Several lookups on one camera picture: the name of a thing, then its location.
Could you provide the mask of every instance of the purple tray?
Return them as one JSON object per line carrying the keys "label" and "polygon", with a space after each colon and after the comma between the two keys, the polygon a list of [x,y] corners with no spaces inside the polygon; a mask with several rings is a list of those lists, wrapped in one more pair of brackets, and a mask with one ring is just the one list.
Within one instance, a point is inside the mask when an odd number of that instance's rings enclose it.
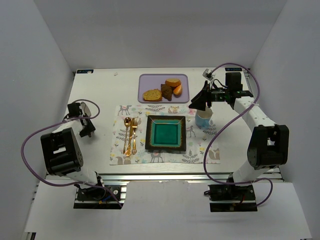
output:
{"label": "purple tray", "polygon": [[[169,101],[162,97],[162,101],[144,101],[144,92],[151,89],[161,90],[161,84],[165,84],[166,79],[180,79],[182,84],[182,94],[179,97],[172,95]],[[138,101],[140,103],[152,104],[185,104],[189,102],[189,83],[185,74],[142,74],[139,78]]]}

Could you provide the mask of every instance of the floral placemat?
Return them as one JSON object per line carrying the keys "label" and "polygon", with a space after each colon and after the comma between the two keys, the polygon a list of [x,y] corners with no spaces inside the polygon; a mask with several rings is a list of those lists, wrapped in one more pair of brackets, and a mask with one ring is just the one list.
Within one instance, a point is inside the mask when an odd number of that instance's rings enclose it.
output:
{"label": "floral placemat", "polygon": [[[209,141],[217,134],[214,116],[210,120],[210,127],[201,130],[195,122],[196,110],[189,109],[188,105],[120,105],[115,109],[115,118],[112,132],[112,146],[110,153],[110,165],[123,164],[147,164],[147,163],[186,163],[202,164],[205,150]],[[145,150],[146,128],[148,115],[179,115],[185,116],[186,123],[186,152],[179,151],[148,151]],[[138,118],[138,128],[136,130],[135,155],[129,157],[123,155],[125,144],[126,127],[124,119],[126,117]],[[210,147],[208,164],[220,164],[220,152],[218,143],[215,141]]]}

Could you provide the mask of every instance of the orange slice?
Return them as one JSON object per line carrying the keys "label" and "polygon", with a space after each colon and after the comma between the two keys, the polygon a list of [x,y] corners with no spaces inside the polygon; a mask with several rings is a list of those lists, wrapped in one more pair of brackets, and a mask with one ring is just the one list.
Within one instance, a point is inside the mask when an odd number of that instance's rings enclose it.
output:
{"label": "orange slice", "polygon": [[182,94],[182,85],[177,86],[174,90],[173,90],[173,94],[176,97],[179,97]]}

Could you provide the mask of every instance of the blue cup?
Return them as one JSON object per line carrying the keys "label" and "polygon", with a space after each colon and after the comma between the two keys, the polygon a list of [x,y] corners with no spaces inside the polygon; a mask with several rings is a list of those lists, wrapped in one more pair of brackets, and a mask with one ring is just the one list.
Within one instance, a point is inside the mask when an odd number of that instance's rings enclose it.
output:
{"label": "blue cup", "polygon": [[195,124],[200,129],[208,129],[210,127],[209,122],[212,117],[212,114],[212,110],[207,106],[205,107],[205,111],[197,110],[195,114]]}

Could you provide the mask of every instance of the white table surface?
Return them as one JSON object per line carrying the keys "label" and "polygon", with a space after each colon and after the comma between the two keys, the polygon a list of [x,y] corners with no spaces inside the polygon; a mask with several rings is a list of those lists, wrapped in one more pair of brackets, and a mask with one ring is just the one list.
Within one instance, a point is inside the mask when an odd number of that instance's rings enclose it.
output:
{"label": "white table surface", "polygon": [[[202,89],[206,68],[134,68],[134,69],[95,69],[93,73],[76,74],[69,103],[77,99],[96,102],[100,115],[92,122],[96,127],[94,137],[78,140],[84,165],[100,174],[131,173],[203,173],[202,164],[188,163],[144,163],[133,165],[110,165],[115,107],[119,105],[138,105],[138,84],[142,74],[185,74],[189,81],[190,100]],[[215,78],[225,82],[225,69],[216,71]],[[243,89],[248,85],[242,73]],[[94,115],[95,106],[88,103]],[[214,121],[218,129],[222,128],[237,113],[225,102],[212,104]],[[229,126],[217,139],[221,164],[208,164],[212,173],[234,172],[247,160],[247,148],[251,131],[241,119]]]}
{"label": "white table surface", "polygon": [[[55,183],[66,183],[55,180]],[[257,202],[269,183],[254,183]],[[35,240],[300,240],[309,228],[292,183],[257,212],[210,212],[207,183],[130,182],[121,210],[73,209],[76,188],[40,183],[26,224]]]}

